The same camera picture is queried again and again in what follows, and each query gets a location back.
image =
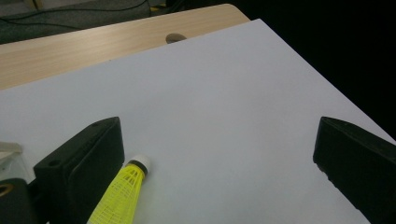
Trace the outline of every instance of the wood grain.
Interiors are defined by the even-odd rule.
[[[159,17],[0,45],[0,90],[247,22],[232,5],[204,7]]]

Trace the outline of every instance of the cable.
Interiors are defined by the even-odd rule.
[[[41,14],[47,14],[47,13],[52,13],[52,12],[66,12],[66,11],[100,11],[100,12],[120,12],[120,11],[126,11],[130,9],[134,9],[137,7],[141,7],[143,4],[148,3],[148,9],[149,9],[149,0],[144,0],[143,2],[139,3],[136,6],[133,7],[127,7],[127,8],[122,8],[122,9],[95,9],[95,8],[64,8],[64,9],[53,9],[53,10],[47,10],[47,11],[40,11],[35,14],[31,14],[28,16],[24,17],[19,17],[19,18],[10,18],[10,19],[4,19],[0,18],[0,21],[4,21],[6,23],[14,24],[14,25],[48,25],[48,26],[58,26],[58,27],[63,27],[67,29],[72,29],[72,30],[82,30],[81,28],[74,27],[74,26],[68,26],[68,25],[61,25],[61,24],[55,24],[55,23],[46,23],[46,22],[15,22],[18,20],[24,20],[28,18],[32,18],[35,16],[39,16]]]
[[[2,19],[2,18],[0,18],[0,21],[6,22],[6,23],[10,23],[10,24],[14,24],[14,25],[49,25],[49,26],[59,26],[59,27],[68,28],[68,29],[72,29],[72,30],[82,30],[81,28],[78,28],[78,27],[68,26],[68,25],[61,25],[61,24],[55,24],[55,23],[42,23],[42,22],[23,23],[23,22],[9,21],[9,20],[5,20],[5,19]]]
[[[36,0],[33,0],[33,5],[35,5],[35,9],[38,10],[38,5]]]
[[[179,11],[184,6],[184,0],[176,0],[176,2],[171,6],[168,13],[174,13]]]
[[[40,11],[35,14],[31,14],[28,16],[24,17],[18,17],[18,18],[10,18],[10,19],[2,19],[2,21],[16,21],[16,20],[24,20],[27,18],[31,18],[34,16],[39,16],[41,14],[47,14],[47,13],[52,13],[52,12],[66,12],[66,11],[101,11],[101,12],[119,12],[119,11],[126,11],[130,9],[134,9],[137,7],[141,7],[143,4],[146,2],[149,2],[149,0],[144,0],[143,2],[139,3],[138,5],[134,7],[127,7],[127,8],[121,8],[121,9],[96,9],[96,8],[63,8],[63,9],[53,9],[53,10],[46,10],[46,11]]]
[[[146,2],[148,3],[148,16],[151,17],[152,16],[151,5],[149,4],[149,0],[146,0]]]

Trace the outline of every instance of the dark background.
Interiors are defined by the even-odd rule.
[[[396,12],[389,0],[185,1],[186,9],[223,3],[266,22],[396,139]]]

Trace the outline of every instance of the black object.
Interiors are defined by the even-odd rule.
[[[314,162],[371,223],[396,223],[396,146],[354,124],[323,117]]]
[[[35,208],[24,180],[0,181],[0,223],[38,223]]]
[[[123,162],[120,119],[97,121],[40,161],[28,186],[18,180],[14,184],[18,187],[9,193],[12,200],[0,197],[0,223],[85,224]]]

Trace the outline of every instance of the table surface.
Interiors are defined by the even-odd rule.
[[[0,45],[0,90],[163,46],[172,33],[190,38],[247,21],[219,5]]]

